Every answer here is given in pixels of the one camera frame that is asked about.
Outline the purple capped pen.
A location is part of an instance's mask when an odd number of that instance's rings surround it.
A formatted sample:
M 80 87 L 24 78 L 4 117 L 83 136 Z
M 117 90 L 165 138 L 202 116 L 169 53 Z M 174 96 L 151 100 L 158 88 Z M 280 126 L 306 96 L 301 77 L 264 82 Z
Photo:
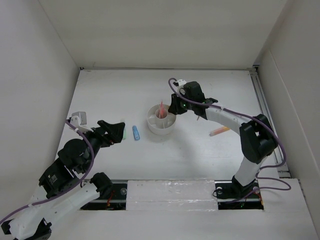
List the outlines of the purple capped pen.
M 162 107 L 162 118 L 165 118 L 166 117 L 166 109 L 165 107 L 163 106 Z

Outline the pink highlighter pen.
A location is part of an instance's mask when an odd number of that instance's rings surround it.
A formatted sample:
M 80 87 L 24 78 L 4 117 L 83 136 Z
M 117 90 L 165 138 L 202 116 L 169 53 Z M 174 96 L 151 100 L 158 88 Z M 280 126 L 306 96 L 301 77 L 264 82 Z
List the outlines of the pink highlighter pen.
M 163 101 L 161 101 L 160 108 L 159 108 L 159 118 L 163 119 L 164 117 L 165 117 L 165 108 L 164 108 Z

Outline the orange highlighter marker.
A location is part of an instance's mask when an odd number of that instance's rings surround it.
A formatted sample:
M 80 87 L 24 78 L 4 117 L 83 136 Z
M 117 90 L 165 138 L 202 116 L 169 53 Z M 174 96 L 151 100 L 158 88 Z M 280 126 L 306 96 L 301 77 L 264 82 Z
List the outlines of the orange highlighter marker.
M 227 132 L 227 131 L 229 131 L 229 130 L 230 130 L 230 128 L 228 128 L 228 127 L 226 127 L 226 126 L 223 126 L 223 127 L 220 127 L 220 128 L 218 128 L 218 129 L 215 129 L 215 130 L 211 131 L 211 132 L 209 133 L 209 136 L 210 136 L 210 137 L 213 137 L 213 136 L 219 135 L 219 134 L 221 134 L 221 133 Z

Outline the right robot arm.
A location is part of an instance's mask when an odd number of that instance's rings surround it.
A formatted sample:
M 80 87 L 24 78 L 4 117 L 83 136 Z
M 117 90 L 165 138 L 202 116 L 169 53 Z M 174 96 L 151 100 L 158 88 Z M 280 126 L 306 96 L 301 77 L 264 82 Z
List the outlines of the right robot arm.
M 218 106 L 218 100 L 206 98 L 196 81 L 170 78 L 168 84 L 173 91 L 169 113 L 182 115 L 193 111 L 198 117 L 219 123 L 239 135 L 243 160 L 231 183 L 226 187 L 218 187 L 215 195 L 221 200 L 246 196 L 253 190 L 263 162 L 278 147 L 268 118 L 263 114 L 244 116 Z

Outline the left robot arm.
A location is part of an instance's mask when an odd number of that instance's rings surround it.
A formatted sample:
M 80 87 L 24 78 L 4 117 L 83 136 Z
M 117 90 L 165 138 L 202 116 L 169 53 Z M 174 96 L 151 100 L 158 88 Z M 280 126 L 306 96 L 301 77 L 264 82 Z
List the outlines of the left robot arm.
M 97 122 L 88 128 L 72 118 L 65 121 L 80 138 L 69 140 L 58 158 L 44 171 L 30 202 L 9 213 L 0 221 L 5 235 L 15 240 L 47 240 L 54 226 L 64 217 L 97 198 L 113 194 L 113 183 L 104 172 L 85 178 L 102 148 L 122 141 L 125 123 Z

